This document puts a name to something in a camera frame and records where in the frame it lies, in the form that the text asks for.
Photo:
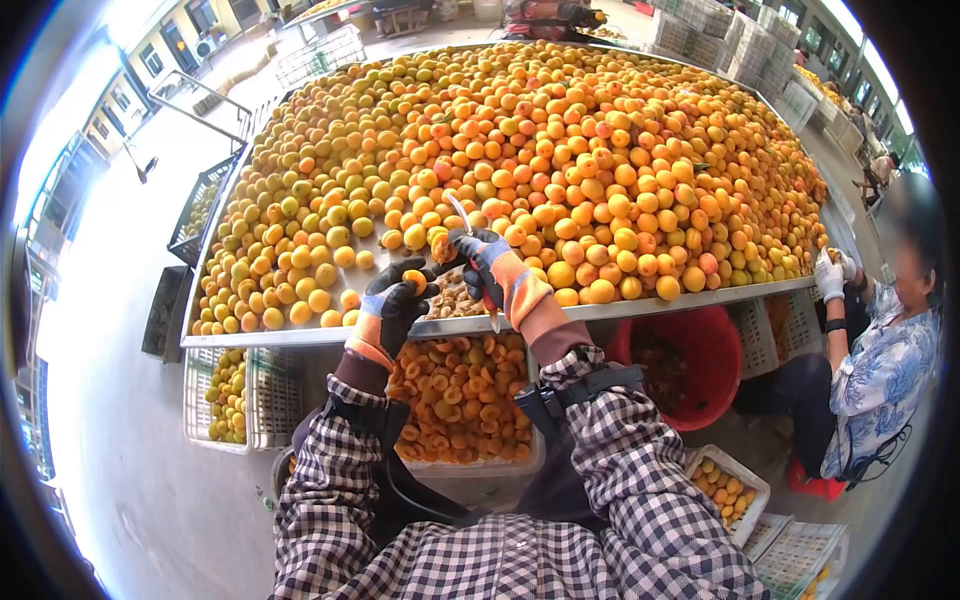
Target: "hand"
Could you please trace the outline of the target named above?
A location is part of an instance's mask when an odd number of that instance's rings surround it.
[[[824,304],[834,298],[844,298],[843,265],[833,264],[827,252],[820,252],[820,256],[817,257],[817,264],[813,269],[813,274],[817,281],[817,289],[820,290],[821,296],[824,297]]]
[[[394,367],[394,358],[400,352],[410,327],[421,316],[430,312],[430,299],[440,294],[436,283],[429,283],[419,296],[414,296],[417,284],[402,279],[405,271],[423,273],[427,281],[437,278],[424,269],[422,256],[411,256],[395,262],[373,278],[360,300],[360,316],[347,339],[345,348],[364,358],[374,360],[388,370]]]
[[[434,267],[434,273],[440,275],[464,265],[464,282],[470,295],[480,300],[486,289],[515,330],[520,331],[520,322],[540,300],[553,295],[553,288],[537,279],[498,233],[475,229],[467,235],[456,228],[449,233],[449,240],[457,249],[457,257]]]
[[[480,300],[483,298],[484,289],[486,289],[496,307],[503,310],[503,291],[493,279],[490,264],[480,256],[480,249],[485,245],[490,246],[486,252],[486,257],[490,259],[489,263],[493,263],[500,255],[513,254],[510,251],[510,246],[507,245],[507,241],[494,231],[480,228],[474,229],[472,236],[467,235],[465,229],[453,229],[449,233],[448,239],[457,249],[457,256],[443,265],[435,266],[433,268],[434,275],[439,276],[464,265],[464,283],[467,285],[470,297],[474,300]],[[476,262],[480,271],[474,269],[470,261]]]
[[[840,249],[836,249],[836,255],[839,257],[838,262],[843,267],[844,283],[847,281],[853,281],[853,278],[856,277],[856,263],[853,262],[853,259],[844,254]]]

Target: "air conditioner unit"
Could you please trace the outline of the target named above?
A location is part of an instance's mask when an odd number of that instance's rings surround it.
[[[206,37],[201,37],[199,40],[197,40],[197,45],[194,46],[194,52],[198,57],[204,59],[207,55],[213,52],[214,48],[219,45],[220,43],[218,39],[210,34],[207,34]]]

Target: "blade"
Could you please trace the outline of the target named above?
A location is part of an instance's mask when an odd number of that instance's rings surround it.
[[[460,218],[464,221],[464,229],[467,231],[467,235],[473,235],[473,228],[470,226],[470,221],[467,220],[467,212],[464,210],[464,206],[449,192],[444,194],[444,198],[450,202],[450,205],[453,206],[453,209],[457,211],[457,214],[460,215]]]
[[[490,311],[490,329],[493,330],[493,333],[500,332],[500,311],[494,308]]]

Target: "blue floral shirt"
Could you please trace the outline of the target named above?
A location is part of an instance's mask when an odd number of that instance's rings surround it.
[[[871,323],[833,374],[830,412],[837,428],[820,465],[825,478],[871,456],[913,416],[936,372],[940,316],[927,310],[895,325],[903,312],[893,287],[876,283]]]

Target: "red stool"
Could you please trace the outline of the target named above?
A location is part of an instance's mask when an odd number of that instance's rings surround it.
[[[847,487],[846,482],[836,479],[811,479],[806,476],[804,466],[800,464],[800,459],[796,456],[790,459],[790,465],[786,469],[787,485],[796,493],[805,493],[824,498],[827,503],[836,500],[840,492]]]

